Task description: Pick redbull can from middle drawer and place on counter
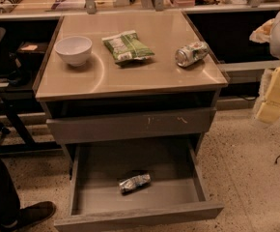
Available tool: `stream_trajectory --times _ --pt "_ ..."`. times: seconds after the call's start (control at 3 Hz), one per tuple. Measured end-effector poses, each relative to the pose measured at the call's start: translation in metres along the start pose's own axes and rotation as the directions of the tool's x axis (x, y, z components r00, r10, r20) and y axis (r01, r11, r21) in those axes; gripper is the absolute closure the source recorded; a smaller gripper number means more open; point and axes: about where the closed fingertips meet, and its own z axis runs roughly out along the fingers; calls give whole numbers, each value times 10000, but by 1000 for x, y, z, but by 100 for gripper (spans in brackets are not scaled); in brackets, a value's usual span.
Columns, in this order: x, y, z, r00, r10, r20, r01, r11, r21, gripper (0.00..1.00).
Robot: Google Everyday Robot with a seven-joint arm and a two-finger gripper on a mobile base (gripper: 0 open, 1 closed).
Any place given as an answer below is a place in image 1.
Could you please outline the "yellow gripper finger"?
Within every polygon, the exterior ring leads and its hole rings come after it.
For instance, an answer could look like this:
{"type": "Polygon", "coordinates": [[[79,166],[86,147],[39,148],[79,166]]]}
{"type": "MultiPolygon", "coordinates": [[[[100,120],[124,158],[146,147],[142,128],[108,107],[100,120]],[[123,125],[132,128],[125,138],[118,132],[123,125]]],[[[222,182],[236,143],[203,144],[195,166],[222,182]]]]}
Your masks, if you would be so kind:
{"type": "Polygon", "coordinates": [[[266,71],[262,84],[255,118],[263,123],[272,124],[280,118],[280,67],[274,71],[266,71]]]}

